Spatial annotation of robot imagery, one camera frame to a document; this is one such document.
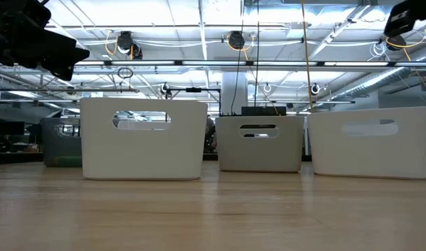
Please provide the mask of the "flat black box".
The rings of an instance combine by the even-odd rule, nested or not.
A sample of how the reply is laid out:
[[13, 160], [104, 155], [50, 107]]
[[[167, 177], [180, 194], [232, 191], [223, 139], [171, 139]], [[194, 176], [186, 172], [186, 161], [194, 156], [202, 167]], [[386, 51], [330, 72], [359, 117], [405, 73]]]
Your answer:
[[286, 107], [241, 107], [242, 116], [286, 116]]

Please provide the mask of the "white building pillar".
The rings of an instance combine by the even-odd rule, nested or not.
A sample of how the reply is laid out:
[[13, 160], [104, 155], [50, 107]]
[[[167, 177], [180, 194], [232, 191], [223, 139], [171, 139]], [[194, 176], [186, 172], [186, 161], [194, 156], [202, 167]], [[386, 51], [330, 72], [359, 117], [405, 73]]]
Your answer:
[[221, 82], [221, 109], [223, 115], [241, 114], [248, 105], [248, 79], [245, 72], [223, 72]]

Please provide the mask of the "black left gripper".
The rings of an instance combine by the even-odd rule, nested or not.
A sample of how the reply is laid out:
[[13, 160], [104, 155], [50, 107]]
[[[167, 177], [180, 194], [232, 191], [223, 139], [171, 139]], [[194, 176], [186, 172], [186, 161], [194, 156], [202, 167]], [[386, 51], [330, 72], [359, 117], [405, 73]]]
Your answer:
[[50, 73], [64, 81], [70, 81], [76, 63], [86, 59], [90, 51], [76, 46], [75, 39], [59, 33], [43, 30], [51, 18], [45, 7], [50, 0], [0, 0], [0, 63], [13, 66], [23, 60], [21, 48], [29, 42], [28, 32], [43, 31], [42, 67], [54, 68]]

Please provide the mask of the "silver ventilation duct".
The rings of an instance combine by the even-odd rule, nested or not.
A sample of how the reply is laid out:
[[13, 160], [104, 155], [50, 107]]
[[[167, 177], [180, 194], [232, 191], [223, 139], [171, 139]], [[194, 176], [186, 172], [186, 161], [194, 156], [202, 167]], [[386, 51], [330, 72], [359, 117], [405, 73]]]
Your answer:
[[340, 96], [354, 96], [367, 94], [381, 87], [387, 86], [393, 82], [408, 77], [415, 68], [399, 67], [391, 68], [380, 73], [370, 73], [360, 79], [352, 82], [344, 88], [341, 88], [336, 94], [335, 98]]

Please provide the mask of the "white plastic handled bin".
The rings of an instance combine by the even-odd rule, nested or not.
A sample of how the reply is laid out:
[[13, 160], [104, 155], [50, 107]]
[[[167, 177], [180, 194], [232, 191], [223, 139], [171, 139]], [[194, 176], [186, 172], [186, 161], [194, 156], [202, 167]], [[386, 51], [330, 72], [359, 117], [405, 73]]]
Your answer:
[[299, 172], [304, 122], [302, 116], [217, 118], [219, 168], [224, 172]]
[[315, 174], [426, 179], [426, 107], [319, 112], [307, 123]]
[[[82, 98], [82, 173], [98, 180], [192, 180], [201, 175], [208, 106], [193, 100]], [[122, 129], [116, 112], [164, 112], [168, 123]]]

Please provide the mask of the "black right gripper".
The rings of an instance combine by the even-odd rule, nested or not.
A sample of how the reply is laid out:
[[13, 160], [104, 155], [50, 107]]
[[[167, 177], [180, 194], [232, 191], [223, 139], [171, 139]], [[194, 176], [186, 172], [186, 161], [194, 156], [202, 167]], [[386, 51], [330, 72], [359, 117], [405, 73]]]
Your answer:
[[383, 34], [399, 36], [413, 29], [416, 20], [426, 20], [426, 0], [406, 0], [393, 6]]

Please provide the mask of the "black tube stand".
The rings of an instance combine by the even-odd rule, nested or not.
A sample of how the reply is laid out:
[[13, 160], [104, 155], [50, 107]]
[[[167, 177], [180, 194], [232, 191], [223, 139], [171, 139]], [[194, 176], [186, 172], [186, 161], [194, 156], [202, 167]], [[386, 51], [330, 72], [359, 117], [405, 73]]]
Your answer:
[[201, 93], [201, 92], [207, 92], [207, 94], [212, 97], [212, 99], [208, 98], [206, 100], [199, 100], [196, 99], [198, 102], [204, 102], [204, 103], [217, 103], [218, 104], [218, 111], [208, 111], [210, 115], [217, 115], [222, 116], [222, 93], [221, 89], [212, 89], [212, 88], [200, 88], [200, 87], [186, 87], [186, 88], [167, 88], [165, 90], [165, 100], [173, 100], [180, 92], [185, 93]]

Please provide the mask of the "long ceiling light bar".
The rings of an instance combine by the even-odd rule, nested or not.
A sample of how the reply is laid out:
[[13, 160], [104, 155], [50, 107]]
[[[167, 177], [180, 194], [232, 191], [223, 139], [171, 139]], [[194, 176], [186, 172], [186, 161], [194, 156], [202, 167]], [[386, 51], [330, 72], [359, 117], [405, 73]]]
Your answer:
[[[306, 66], [306, 61], [81, 61], [76, 66]], [[426, 67], [426, 61], [310, 61], [325, 67]]]

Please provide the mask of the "grey translucent plastic bin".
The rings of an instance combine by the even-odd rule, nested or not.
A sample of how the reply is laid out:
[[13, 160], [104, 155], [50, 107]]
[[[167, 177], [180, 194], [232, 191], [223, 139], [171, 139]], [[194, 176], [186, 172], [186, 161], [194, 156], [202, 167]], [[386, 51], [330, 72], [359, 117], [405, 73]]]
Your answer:
[[46, 167], [82, 167], [78, 118], [43, 118], [43, 161]]

